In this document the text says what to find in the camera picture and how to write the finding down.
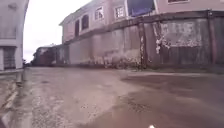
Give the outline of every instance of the wall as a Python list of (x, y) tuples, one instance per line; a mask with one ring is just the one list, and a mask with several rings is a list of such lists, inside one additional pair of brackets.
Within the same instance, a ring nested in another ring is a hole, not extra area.
[(4, 70), (3, 49), (0, 48), (0, 71)]
[(215, 18), (211, 22), (214, 25), (214, 58), (217, 64), (224, 64), (224, 18)]
[(193, 11), (124, 20), (60, 47), (66, 65), (104, 67), (223, 64), (224, 12)]
[(209, 30), (206, 19), (154, 22), (146, 24), (145, 27), (149, 65), (210, 63)]
[(114, 30), (69, 45), (71, 65), (137, 66), (140, 37), (137, 26)]
[(157, 13), (199, 11), (199, 10), (224, 10), (222, 0), (189, 0), (189, 2), (168, 3), (168, 0), (155, 0)]

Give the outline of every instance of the overcast sky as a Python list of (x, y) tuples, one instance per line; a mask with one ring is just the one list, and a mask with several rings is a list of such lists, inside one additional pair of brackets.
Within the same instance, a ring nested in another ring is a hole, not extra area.
[(24, 59), (33, 59), (40, 46), (60, 44), (59, 23), (90, 0), (30, 0), (24, 28)]

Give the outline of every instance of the curb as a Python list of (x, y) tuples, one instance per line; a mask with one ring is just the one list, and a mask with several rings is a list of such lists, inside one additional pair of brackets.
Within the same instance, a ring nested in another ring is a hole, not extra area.
[(0, 128), (10, 128), (10, 124), (15, 111), (15, 102), (18, 98), (19, 87), (23, 83), (23, 72), (16, 74), (16, 80), (10, 87), (10, 94), (7, 97), (5, 104), (0, 108)]

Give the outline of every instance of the asphalt road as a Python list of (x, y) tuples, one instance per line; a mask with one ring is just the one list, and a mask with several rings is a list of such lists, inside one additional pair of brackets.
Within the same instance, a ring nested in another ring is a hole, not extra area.
[(30, 68), (12, 128), (223, 128), (224, 77)]

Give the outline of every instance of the fence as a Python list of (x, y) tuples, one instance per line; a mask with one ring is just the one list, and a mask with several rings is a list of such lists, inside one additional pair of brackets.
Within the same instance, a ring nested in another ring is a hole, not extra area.
[(223, 64), (223, 35), (224, 12), (139, 17), (92, 30), (57, 46), (56, 64), (143, 68)]

